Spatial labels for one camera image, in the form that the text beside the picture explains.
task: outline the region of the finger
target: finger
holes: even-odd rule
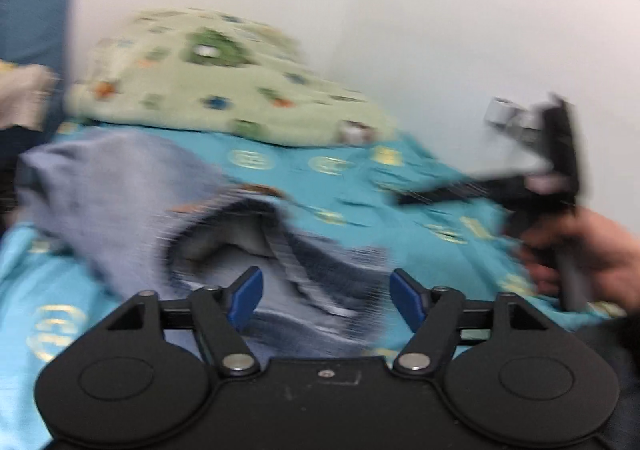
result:
[[[529,271],[531,279],[537,284],[540,282],[556,283],[560,279],[556,270],[542,264],[527,264],[525,268]]]
[[[536,256],[527,246],[520,246],[516,250],[515,255],[522,261],[523,264],[532,264],[537,261]]]
[[[573,214],[545,215],[522,234],[522,241],[534,248],[548,248],[563,237],[575,235],[576,231],[577,220]]]
[[[551,284],[549,282],[540,282],[538,284],[538,292],[540,295],[557,297],[560,295],[560,287],[558,284]]]

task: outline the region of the blue jeans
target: blue jeans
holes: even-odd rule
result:
[[[22,158],[18,195],[27,218],[121,298],[142,289],[183,298],[260,267],[264,296],[244,334],[262,361],[359,355],[379,334],[381,250],[345,250],[291,228],[286,202],[229,184],[171,141],[91,129],[40,146]],[[195,347],[184,332],[167,339]]]

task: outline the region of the turquoise bedsheet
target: turquoise bedsheet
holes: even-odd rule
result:
[[[285,148],[217,133],[145,130],[220,164],[238,182],[280,189],[290,196],[283,206],[300,228],[347,246],[384,246],[390,270],[404,268],[426,287],[451,286],[476,300],[514,291],[568,329],[605,317],[596,309],[559,312],[555,301],[532,295],[522,267],[509,255],[512,242],[498,234],[504,211],[497,205],[477,200],[392,206],[391,188],[460,177],[412,138],[370,148]],[[66,132],[75,134],[75,126]],[[8,350],[0,353],[0,450],[36,450],[48,441],[31,393],[37,373],[117,304],[90,268],[53,253],[32,226],[21,224],[5,236],[0,347]],[[410,335],[389,303],[386,330],[372,351],[392,358]]]

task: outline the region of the black plastic mount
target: black plastic mount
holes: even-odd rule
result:
[[[391,297],[415,335],[391,369],[366,357],[261,370],[236,330],[261,292],[250,268],[227,289],[125,302],[40,374],[49,450],[608,448],[598,430],[618,401],[615,374],[517,295],[466,300],[395,270]],[[201,359],[164,329],[193,331]],[[453,358],[469,329],[491,335]]]

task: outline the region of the white cloth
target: white cloth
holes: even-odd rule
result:
[[[0,130],[14,125],[42,130],[47,96],[55,83],[54,74],[41,65],[0,72]]]

